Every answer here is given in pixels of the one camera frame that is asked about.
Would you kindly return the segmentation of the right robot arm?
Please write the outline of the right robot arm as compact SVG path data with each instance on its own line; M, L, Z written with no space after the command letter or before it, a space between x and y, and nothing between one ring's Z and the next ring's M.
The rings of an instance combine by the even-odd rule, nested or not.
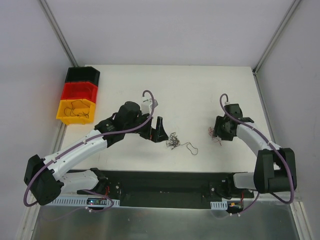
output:
M224 116L217 116L213 136L222 141L242 140L256 156L253 172L239 172L225 184L225 192L237 197L243 189L271 194L283 203L291 203L297 188L294 151L281 147L259 131L256 123L243 117L239 104L221 105Z

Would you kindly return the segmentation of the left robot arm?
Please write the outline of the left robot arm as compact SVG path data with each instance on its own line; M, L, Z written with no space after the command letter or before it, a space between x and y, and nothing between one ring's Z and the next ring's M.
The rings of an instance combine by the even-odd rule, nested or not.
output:
M33 206L26 198L29 193L41 206L53 202L64 193L89 193L107 197L110 184L107 177L96 167L81 172L69 172L73 167L93 154L122 141L126 134L159 143L168 140L162 117L157 118L152 128L156 100L145 99L141 104L125 102L111 117L100 121L87 135L70 146L40 158L32 156L26 166L24 205Z

